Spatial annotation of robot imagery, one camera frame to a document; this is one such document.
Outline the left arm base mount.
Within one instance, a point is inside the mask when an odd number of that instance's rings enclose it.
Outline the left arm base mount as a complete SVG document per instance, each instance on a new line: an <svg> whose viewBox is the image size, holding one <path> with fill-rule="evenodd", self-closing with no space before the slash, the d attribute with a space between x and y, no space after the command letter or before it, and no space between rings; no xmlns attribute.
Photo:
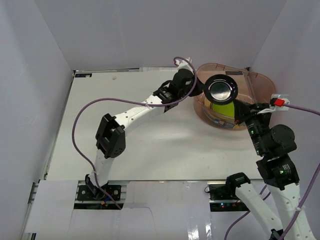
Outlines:
<svg viewBox="0 0 320 240"><path fill-rule="evenodd" d="M76 210L121 210L124 205L121 185L106 185L104 190L117 202L120 208L110 199L109 196L101 192L92 193L88 186L79 185L74 201Z"/></svg>

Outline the black plate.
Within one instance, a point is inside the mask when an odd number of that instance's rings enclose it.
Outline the black plate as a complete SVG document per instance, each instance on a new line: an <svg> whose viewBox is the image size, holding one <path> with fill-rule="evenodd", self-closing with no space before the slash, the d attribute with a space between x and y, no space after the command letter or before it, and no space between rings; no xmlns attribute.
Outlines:
<svg viewBox="0 0 320 240"><path fill-rule="evenodd" d="M216 74L207 79L203 89L206 99L216 105L227 105L238 96L236 81L225 74Z"/></svg>

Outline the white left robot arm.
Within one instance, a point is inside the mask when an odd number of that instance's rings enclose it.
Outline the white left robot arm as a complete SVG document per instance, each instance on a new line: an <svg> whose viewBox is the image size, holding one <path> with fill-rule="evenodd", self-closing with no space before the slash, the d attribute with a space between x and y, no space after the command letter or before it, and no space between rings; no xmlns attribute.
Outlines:
<svg viewBox="0 0 320 240"><path fill-rule="evenodd" d="M97 155L95 170L85 176L88 193L99 200L105 196L109 172L116 157L126 148L126 136L142 123L176 107L185 97L201 94L203 84L193 69L181 68L173 79L165 81L141 105L117 115L105 114L97 129L95 139Z"/></svg>

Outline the lime green plate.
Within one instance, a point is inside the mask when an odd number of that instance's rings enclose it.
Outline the lime green plate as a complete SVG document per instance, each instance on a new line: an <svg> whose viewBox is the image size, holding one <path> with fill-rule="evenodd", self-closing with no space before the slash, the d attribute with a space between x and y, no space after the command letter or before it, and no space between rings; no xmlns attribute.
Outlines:
<svg viewBox="0 0 320 240"><path fill-rule="evenodd" d="M226 105L217 105L214 103L210 104L210 108L217 112L218 114L233 118L235 115L235 106L234 103L228 103Z"/></svg>

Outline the pale orange plate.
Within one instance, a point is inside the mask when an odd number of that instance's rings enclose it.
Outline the pale orange plate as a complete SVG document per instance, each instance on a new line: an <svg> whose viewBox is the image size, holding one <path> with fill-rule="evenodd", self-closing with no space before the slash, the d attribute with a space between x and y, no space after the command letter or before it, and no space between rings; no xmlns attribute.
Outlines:
<svg viewBox="0 0 320 240"><path fill-rule="evenodd" d="M212 103L206 97L203 99L203 106L205 111L209 113L212 111Z"/></svg>

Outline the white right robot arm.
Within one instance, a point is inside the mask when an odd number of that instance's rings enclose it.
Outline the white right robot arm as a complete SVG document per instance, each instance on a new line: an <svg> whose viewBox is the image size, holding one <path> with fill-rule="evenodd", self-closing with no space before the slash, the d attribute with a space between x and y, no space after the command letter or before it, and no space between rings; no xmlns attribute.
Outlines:
<svg viewBox="0 0 320 240"><path fill-rule="evenodd" d="M260 160L258 172L273 197L278 214L274 214L255 191L249 178L235 173L226 179L226 195L240 199L262 227L269 240L314 240L304 209L304 202L316 180L315 171L304 195L300 194L300 178L289 154L297 149L295 134L286 125L270 127L271 115L287 110L289 101L272 98L270 103L249 104L234 100L234 122L244 124Z"/></svg>

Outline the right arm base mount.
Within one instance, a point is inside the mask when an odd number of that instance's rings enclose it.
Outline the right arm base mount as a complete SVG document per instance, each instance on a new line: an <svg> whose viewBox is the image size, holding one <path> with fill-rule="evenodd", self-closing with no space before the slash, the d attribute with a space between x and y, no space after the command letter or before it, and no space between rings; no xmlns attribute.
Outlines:
<svg viewBox="0 0 320 240"><path fill-rule="evenodd" d="M237 197L232 196L225 184L211 183L204 188L209 196L210 211L216 212L247 212L247 206Z"/></svg>

